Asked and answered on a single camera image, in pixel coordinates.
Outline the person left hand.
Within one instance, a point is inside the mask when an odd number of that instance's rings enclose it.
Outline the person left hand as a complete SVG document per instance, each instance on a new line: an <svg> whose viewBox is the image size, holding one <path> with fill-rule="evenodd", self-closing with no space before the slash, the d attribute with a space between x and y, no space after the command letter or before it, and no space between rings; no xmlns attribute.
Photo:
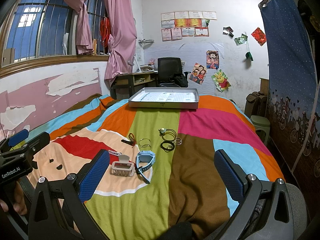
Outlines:
<svg viewBox="0 0 320 240"><path fill-rule="evenodd" d="M13 209L19 215L27 214L27 206L24 201L24 193L22 187L18 181L14 182L7 189L5 189L4 193L5 199L7 199L13 206Z"/></svg>

